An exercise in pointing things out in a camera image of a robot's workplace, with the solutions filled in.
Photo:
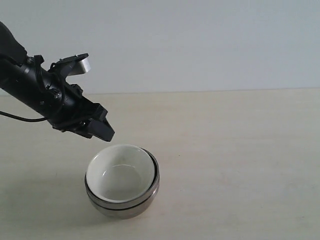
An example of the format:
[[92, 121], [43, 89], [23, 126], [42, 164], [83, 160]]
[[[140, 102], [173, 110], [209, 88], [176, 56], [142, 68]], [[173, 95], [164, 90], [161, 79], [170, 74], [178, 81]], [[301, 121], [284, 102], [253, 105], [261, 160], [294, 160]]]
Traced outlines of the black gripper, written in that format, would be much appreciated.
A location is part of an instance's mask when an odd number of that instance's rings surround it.
[[96, 137], [111, 142], [115, 131], [107, 120], [108, 111], [99, 103], [83, 96], [77, 84], [69, 84], [66, 78], [41, 67], [40, 60], [27, 59], [14, 64], [0, 61], [0, 87], [27, 105], [41, 118], [23, 118], [4, 113], [23, 122], [48, 121], [53, 129], [72, 132], [87, 139]]

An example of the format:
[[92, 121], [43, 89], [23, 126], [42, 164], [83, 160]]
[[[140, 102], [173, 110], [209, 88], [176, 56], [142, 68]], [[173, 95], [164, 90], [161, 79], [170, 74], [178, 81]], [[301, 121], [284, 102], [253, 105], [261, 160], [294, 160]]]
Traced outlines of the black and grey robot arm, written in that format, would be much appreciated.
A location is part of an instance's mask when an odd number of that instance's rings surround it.
[[7, 112], [2, 116], [27, 123], [47, 121], [53, 129], [71, 132], [87, 139], [110, 142], [115, 134], [107, 120], [108, 111], [83, 95], [69, 76], [83, 75], [91, 67], [88, 54], [77, 54], [42, 68], [42, 55], [29, 56], [11, 31], [0, 25], [0, 88], [41, 115], [25, 118]]

